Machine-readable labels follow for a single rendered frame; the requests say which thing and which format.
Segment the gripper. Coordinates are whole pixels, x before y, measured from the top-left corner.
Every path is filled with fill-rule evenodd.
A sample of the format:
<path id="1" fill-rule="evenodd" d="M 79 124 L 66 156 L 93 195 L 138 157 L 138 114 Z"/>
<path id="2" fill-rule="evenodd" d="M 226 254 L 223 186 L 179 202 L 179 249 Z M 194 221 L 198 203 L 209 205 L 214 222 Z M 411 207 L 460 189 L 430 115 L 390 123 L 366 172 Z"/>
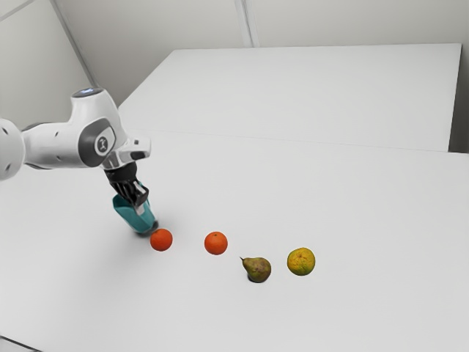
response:
<path id="1" fill-rule="evenodd" d="M 137 181 L 136 164 L 126 164 L 117 169 L 105 169 L 105 175 L 114 190 L 120 195 L 127 195 L 129 203 L 133 206 L 138 216 L 145 212 L 145 202 L 149 196 L 149 190 Z"/>

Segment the orange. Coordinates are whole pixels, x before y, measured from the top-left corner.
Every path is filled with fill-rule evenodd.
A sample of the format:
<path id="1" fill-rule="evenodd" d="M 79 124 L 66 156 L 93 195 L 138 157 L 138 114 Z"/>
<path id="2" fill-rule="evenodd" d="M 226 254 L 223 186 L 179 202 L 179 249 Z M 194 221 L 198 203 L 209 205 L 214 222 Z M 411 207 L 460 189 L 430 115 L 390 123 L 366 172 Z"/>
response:
<path id="1" fill-rule="evenodd" d="M 164 252 L 171 247 L 173 235 L 169 230 L 160 228 L 151 234 L 149 242 L 154 250 Z"/>
<path id="2" fill-rule="evenodd" d="M 228 247 L 227 237 L 222 232 L 210 232 L 204 239 L 204 247 L 210 254 L 223 254 Z"/>

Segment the green brown pear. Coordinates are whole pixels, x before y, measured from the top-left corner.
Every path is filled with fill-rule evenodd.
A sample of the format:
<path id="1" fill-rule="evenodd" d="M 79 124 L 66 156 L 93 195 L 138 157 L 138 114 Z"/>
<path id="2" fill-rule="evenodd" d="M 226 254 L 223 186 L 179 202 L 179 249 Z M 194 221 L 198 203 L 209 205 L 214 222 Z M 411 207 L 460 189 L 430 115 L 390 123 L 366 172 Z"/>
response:
<path id="1" fill-rule="evenodd" d="M 254 283 L 263 283 L 271 275 L 270 262 L 263 257 L 240 257 L 247 273 L 248 280 Z"/>

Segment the yellow green citrus fruit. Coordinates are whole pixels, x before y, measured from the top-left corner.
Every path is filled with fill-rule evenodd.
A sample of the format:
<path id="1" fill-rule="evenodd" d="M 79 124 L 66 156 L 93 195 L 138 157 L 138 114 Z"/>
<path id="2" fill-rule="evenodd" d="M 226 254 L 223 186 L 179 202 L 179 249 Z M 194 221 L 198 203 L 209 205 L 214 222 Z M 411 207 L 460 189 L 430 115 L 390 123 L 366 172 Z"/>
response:
<path id="1" fill-rule="evenodd" d="M 315 264 L 313 251 L 306 247 L 294 249 L 287 256 L 287 267 L 297 276 L 309 275 L 314 270 Z"/>

